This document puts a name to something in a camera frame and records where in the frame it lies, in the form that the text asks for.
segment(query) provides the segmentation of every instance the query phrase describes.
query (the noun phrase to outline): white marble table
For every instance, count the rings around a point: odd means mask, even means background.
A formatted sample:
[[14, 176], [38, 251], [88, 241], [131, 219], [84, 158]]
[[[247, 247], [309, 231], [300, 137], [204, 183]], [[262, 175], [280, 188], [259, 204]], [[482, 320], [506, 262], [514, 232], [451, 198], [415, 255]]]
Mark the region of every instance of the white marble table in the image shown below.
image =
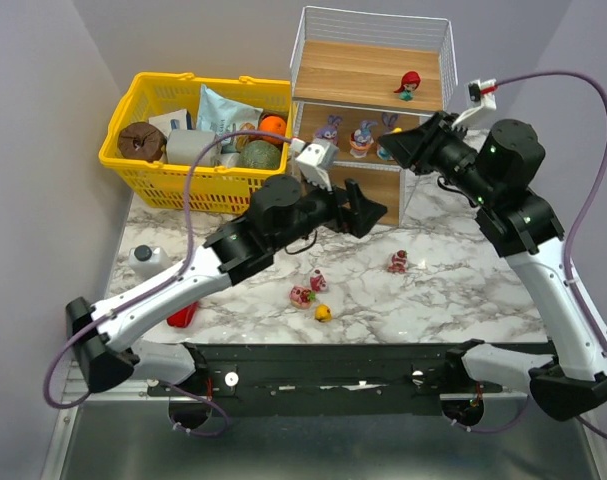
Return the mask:
[[[477, 148], [482, 140], [469, 136]], [[193, 213], [197, 244], [230, 218]], [[296, 256], [279, 252], [266, 271], [204, 299], [188, 328], [163, 322], [145, 338], [199, 343], [545, 341], [530, 296], [473, 218], [465, 199], [439, 190], [434, 178], [423, 178], [403, 228], [377, 226], [361, 240], [321, 228], [311, 250]], [[149, 208], [135, 195], [110, 293], [137, 283], [127, 266], [131, 248], [161, 246], [179, 261], [185, 256], [185, 235], [182, 211]], [[385, 270], [390, 254], [399, 249], [407, 250], [411, 263], [406, 275]], [[316, 322], [313, 308], [296, 309], [288, 299], [292, 286], [307, 285], [316, 267], [330, 285], [319, 295], [334, 313], [330, 323]]]

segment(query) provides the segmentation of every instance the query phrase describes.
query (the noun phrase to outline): white wall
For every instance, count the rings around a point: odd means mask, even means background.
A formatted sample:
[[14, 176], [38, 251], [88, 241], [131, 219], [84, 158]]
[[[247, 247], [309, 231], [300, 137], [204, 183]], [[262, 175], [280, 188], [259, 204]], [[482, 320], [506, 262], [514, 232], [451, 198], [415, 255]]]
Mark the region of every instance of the white wall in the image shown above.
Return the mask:
[[[591, 74], [607, 90], [607, 0], [574, 0], [539, 61], [538, 69], [551, 68]], [[575, 79], [530, 80], [509, 114], [539, 133], [547, 158], [533, 187], [569, 230], [603, 154], [605, 117], [598, 95]], [[577, 268], [607, 322], [607, 175], [575, 245]], [[607, 431], [607, 405], [598, 413]]]
[[[309, 4], [452, 21], [461, 82], [534, 68], [569, 0], [73, 0], [121, 91], [140, 71], [289, 78]], [[516, 97], [503, 97], [507, 107]], [[465, 107], [463, 91], [451, 108]]]
[[64, 306], [117, 248], [128, 191], [96, 154], [118, 98], [69, 0], [0, 1], [0, 480], [40, 478]]

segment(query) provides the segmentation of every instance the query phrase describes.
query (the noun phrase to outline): wooden panel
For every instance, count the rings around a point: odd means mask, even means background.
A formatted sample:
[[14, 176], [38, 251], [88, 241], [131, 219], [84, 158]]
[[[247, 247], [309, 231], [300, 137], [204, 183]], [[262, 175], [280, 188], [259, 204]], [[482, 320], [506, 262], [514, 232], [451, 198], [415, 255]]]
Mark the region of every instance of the wooden panel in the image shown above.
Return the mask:
[[[381, 112], [373, 112], [370, 110], [359, 110], [358, 108], [340, 108], [330, 107], [328, 105], [305, 104], [303, 108], [303, 116], [301, 118], [301, 128], [298, 133], [298, 138], [311, 141], [314, 137], [314, 132], [323, 125], [327, 124], [329, 115], [340, 115], [343, 117], [339, 125], [339, 154], [336, 160], [342, 162], [357, 162], [357, 163], [378, 163], [381, 165], [396, 165], [394, 160], [381, 160], [376, 155], [376, 139], [387, 131], [387, 127], [381, 122]], [[375, 143], [370, 147], [367, 155], [364, 158], [354, 158], [350, 155], [350, 136], [352, 132], [359, 128], [362, 120], [374, 120], [378, 125], [372, 128], [372, 135]], [[419, 126], [419, 117], [416, 115], [399, 115], [396, 126], [403, 130], [409, 130]]]
[[[410, 70], [421, 76], [414, 98], [394, 93]], [[303, 47], [294, 100], [401, 111], [443, 109], [438, 52], [309, 40]]]
[[350, 167], [333, 167], [330, 170], [330, 179], [337, 186], [343, 187], [346, 178], [359, 182], [363, 195], [387, 207], [387, 215], [379, 223], [399, 224], [400, 172]]

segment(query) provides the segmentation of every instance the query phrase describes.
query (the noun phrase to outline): yellow plastic basket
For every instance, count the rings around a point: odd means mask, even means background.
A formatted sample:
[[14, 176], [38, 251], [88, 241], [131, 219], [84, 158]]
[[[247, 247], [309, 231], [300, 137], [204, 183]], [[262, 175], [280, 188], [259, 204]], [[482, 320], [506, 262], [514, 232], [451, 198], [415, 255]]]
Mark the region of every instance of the yellow plastic basket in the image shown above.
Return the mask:
[[[187, 108], [193, 119], [199, 108], [201, 84], [239, 102], [287, 115], [286, 136], [292, 136], [290, 82], [240, 77], [238, 80], [200, 78], [191, 73], [139, 73], [121, 99], [108, 127], [99, 158], [152, 207], [183, 208], [183, 187], [189, 167], [124, 159], [117, 148], [119, 132], [148, 117]], [[287, 145], [276, 170], [197, 167], [190, 189], [190, 209], [240, 214], [250, 195], [265, 180], [283, 173], [287, 166]]]

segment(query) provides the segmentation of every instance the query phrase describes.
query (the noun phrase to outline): metal floor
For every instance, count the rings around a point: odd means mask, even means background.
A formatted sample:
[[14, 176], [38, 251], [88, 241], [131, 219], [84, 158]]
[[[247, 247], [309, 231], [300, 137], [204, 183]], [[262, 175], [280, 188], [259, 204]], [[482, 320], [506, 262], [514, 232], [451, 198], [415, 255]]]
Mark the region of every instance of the metal floor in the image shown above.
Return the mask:
[[[481, 425], [509, 421], [522, 399], [486, 399]], [[217, 439], [171, 429], [164, 401], [87, 402], [76, 418], [69, 480], [597, 479], [577, 422], [537, 407], [499, 435], [412, 415], [240, 418]]]

